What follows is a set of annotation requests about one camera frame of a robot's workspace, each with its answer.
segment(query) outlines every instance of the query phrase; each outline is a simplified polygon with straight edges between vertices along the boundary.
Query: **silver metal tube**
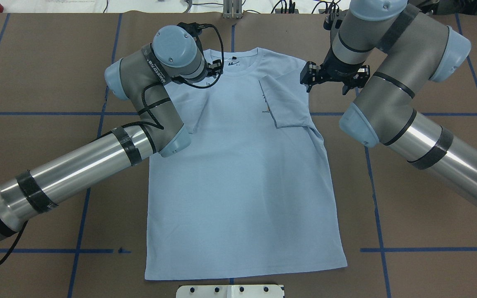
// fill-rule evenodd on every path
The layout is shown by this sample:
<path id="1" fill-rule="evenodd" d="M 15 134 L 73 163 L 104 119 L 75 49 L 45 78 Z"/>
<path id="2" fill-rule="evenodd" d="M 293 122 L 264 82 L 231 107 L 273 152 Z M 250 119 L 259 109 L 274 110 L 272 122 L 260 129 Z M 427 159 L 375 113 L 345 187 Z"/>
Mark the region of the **silver metal tube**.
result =
<path id="1" fill-rule="evenodd" d="M 417 113 L 415 120 L 406 132 L 390 147 L 409 161 L 418 160 L 437 143 L 441 126 Z"/>
<path id="2" fill-rule="evenodd" d="M 139 126 L 126 127 L 142 159 L 152 155 L 152 146 Z M 131 166 L 117 138 L 107 135 L 30 171 L 38 186 L 56 204 L 77 192 Z M 0 219 L 12 230 L 38 215 L 21 192 L 15 178 L 0 185 Z"/>
<path id="3" fill-rule="evenodd" d="M 418 113 L 406 132 L 390 147 L 409 162 L 424 158 L 435 147 L 442 127 Z M 446 154 L 424 169 L 477 206 L 477 150 L 453 136 Z"/>
<path id="4" fill-rule="evenodd" d="M 445 157 L 427 170 L 477 206 L 477 150 L 454 138 Z"/>

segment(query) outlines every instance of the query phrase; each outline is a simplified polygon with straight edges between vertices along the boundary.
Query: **metal bracket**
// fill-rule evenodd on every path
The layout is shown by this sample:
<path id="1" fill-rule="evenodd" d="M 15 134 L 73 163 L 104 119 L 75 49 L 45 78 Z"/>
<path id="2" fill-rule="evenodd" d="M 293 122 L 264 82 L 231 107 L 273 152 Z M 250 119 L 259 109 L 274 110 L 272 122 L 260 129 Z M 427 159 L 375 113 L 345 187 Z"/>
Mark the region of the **metal bracket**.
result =
<path id="1" fill-rule="evenodd" d="M 224 19 L 242 19 L 242 0 L 224 0 Z"/>
<path id="2" fill-rule="evenodd" d="M 284 298 L 283 285 L 181 286 L 176 298 Z"/>

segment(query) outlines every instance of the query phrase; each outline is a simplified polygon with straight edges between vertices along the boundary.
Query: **t-shirt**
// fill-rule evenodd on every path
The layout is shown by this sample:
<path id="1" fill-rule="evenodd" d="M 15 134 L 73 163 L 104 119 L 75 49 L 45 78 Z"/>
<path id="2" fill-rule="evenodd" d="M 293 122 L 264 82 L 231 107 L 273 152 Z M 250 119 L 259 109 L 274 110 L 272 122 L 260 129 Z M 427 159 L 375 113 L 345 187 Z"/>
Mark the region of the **t-shirt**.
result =
<path id="1" fill-rule="evenodd" d="M 256 48 L 225 53 L 213 87 L 166 86 L 192 143 L 151 156 L 146 279 L 347 266 L 323 138 L 299 83 L 304 65 Z"/>

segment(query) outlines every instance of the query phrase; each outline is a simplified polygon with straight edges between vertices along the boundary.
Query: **power cord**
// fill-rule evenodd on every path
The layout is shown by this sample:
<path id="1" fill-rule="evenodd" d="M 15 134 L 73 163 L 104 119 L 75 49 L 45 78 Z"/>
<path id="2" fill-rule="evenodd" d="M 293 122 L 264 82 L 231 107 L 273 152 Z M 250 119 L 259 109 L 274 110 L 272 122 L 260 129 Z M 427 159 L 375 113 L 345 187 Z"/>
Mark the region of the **power cord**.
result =
<path id="1" fill-rule="evenodd" d="M 21 238 L 21 235 L 23 235 L 23 231 L 25 230 L 25 226 L 27 226 L 27 223 L 29 221 L 26 221 L 24 224 L 23 224 L 23 227 L 21 227 L 21 230 L 19 231 L 19 233 L 17 234 L 17 237 L 16 239 L 14 240 L 14 243 L 12 243 L 11 247 L 8 249 L 7 253 L 5 254 L 5 256 L 2 257 L 2 259 L 0 259 L 0 265 L 3 264 L 6 259 L 8 259 L 8 257 L 10 256 L 10 254 L 12 253 L 12 251 L 14 251 L 16 245 L 17 245 L 17 242 L 19 242 L 19 238 Z"/>
<path id="2" fill-rule="evenodd" d="M 279 2 L 277 2 L 273 8 L 272 8 L 272 11 L 270 13 L 273 13 L 275 11 L 275 8 L 277 7 L 277 5 L 279 5 L 281 3 L 281 13 L 284 13 L 283 12 L 283 9 L 286 11 L 286 9 L 288 8 L 288 4 L 286 3 L 286 0 L 279 0 Z"/>
<path id="3" fill-rule="evenodd" d="M 312 9 L 312 12 L 310 14 L 313 14 L 314 11 L 316 10 L 316 7 L 318 7 L 318 5 L 320 5 L 322 3 L 325 3 L 325 12 L 323 12 L 323 13 L 329 13 L 332 10 L 339 12 L 340 11 L 340 6 L 338 4 L 339 4 L 340 1 L 341 0 L 338 0 L 337 2 L 334 2 L 334 0 L 331 0 L 330 2 L 329 1 L 318 1 L 318 3 L 316 4 L 316 6 L 314 6 L 314 8 Z"/>
<path id="4" fill-rule="evenodd" d="M 224 4 L 222 3 L 217 3 L 217 2 L 205 2 L 205 3 L 193 3 L 193 0 L 185 0 L 185 2 L 187 2 L 187 9 L 184 11 L 184 13 L 187 13 L 191 10 L 191 7 L 193 5 L 220 5 L 220 6 L 224 6 Z"/>

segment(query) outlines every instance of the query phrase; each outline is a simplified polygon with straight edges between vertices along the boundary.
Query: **black cable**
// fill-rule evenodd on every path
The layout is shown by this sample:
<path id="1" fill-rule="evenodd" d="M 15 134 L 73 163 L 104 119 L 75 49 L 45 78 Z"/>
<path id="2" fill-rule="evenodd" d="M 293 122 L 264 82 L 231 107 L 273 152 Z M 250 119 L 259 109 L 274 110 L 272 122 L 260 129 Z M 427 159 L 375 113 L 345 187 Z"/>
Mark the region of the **black cable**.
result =
<path id="1" fill-rule="evenodd" d="M 341 0 L 338 0 L 338 1 L 335 3 L 334 9 L 336 10 L 336 12 L 340 12 L 340 6 L 338 5 L 338 3 L 339 3 L 340 1 L 341 1 Z"/>
<path id="2" fill-rule="evenodd" d="M 193 85 L 189 83 L 188 81 L 183 81 L 183 83 L 186 84 L 187 86 L 191 86 L 196 89 L 207 89 L 207 88 L 213 87 L 216 84 L 216 82 L 220 79 L 220 75 L 222 75 L 222 72 L 224 71 L 224 43 L 222 42 L 222 37 L 220 36 L 220 32 L 218 32 L 218 29 L 214 25 L 212 24 L 201 24 L 201 25 L 205 26 L 205 28 L 213 28 L 214 31 L 216 32 L 216 35 L 218 36 L 218 40 L 220 41 L 220 52 L 222 53 L 222 71 L 218 73 L 214 82 L 207 86 Z"/>
<path id="3" fill-rule="evenodd" d="M 281 13 L 282 13 L 282 10 L 283 10 L 283 8 L 282 8 L 282 3 L 283 3 L 283 2 L 286 3 L 286 0 L 279 0 L 279 2 L 277 2 L 277 3 L 273 6 L 273 9 L 272 9 L 272 11 L 271 11 L 270 13 L 273 13 L 273 12 L 275 11 L 275 8 L 277 7 L 277 5 L 279 5 L 280 3 L 281 3 Z"/>
<path id="4" fill-rule="evenodd" d="M 19 241 L 19 238 L 21 238 L 21 235 L 23 235 L 23 231 L 25 230 L 25 226 L 27 225 L 29 221 L 26 221 L 24 224 L 23 224 L 23 227 L 21 227 L 21 230 L 19 231 L 19 233 L 17 234 L 17 237 L 16 239 L 14 240 L 14 243 L 12 243 L 11 247 L 8 249 L 7 253 L 5 254 L 5 256 L 2 257 L 2 259 L 0 259 L 0 265 L 3 264 L 6 259 L 8 258 L 8 256 L 10 256 L 10 254 L 12 253 L 12 251 L 14 250 L 14 248 L 16 247 L 17 245 L 17 242 Z"/>
<path id="5" fill-rule="evenodd" d="M 130 122 L 130 123 L 127 123 L 127 124 L 123 124 L 121 125 L 121 127 L 123 128 L 127 128 L 129 126 L 139 126 L 139 125 L 148 125 L 148 126 L 155 126 L 155 124 L 153 124 L 152 122 L 148 122 L 148 121 L 135 121 L 135 122 Z M 97 141 L 98 139 L 102 138 L 102 137 L 105 137 L 107 135 L 111 134 L 111 130 L 109 132 L 106 132 L 105 134 L 101 135 L 100 137 L 96 138 L 95 140 L 93 141 Z"/>
<path id="6" fill-rule="evenodd" d="M 148 113 L 148 115 L 152 118 L 152 120 L 154 121 L 154 123 L 150 123 L 148 125 L 152 126 L 152 127 L 155 127 L 157 128 L 158 130 L 164 130 L 165 127 L 163 127 L 163 125 L 161 125 L 161 123 L 159 123 L 159 121 L 157 121 L 157 118 L 154 116 L 154 114 L 151 112 L 150 108 L 148 107 L 148 104 L 146 103 L 146 98 L 145 98 L 145 93 L 146 93 L 146 90 L 147 89 L 150 89 L 151 87 L 154 87 L 154 86 L 158 86 L 158 85 L 161 85 L 161 83 L 154 83 L 154 84 L 150 84 L 148 85 L 147 87 L 145 87 L 143 89 L 143 91 L 141 92 L 141 100 L 142 100 L 142 105 L 145 107 L 145 112 Z"/>
<path id="7" fill-rule="evenodd" d="M 224 4 L 217 3 L 217 2 L 193 3 L 193 5 L 209 5 L 209 4 L 222 5 L 222 6 L 224 6 Z"/>
<path id="8" fill-rule="evenodd" d="M 326 2 L 326 1 L 318 1 L 318 3 L 316 3 L 316 6 L 314 6 L 314 8 L 312 8 L 312 12 L 310 14 L 313 14 L 314 11 L 316 10 L 316 7 L 318 7 L 318 5 L 322 4 L 322 3 L 325 3 L 325 11 L 329 9 L 329 3 Z"/>

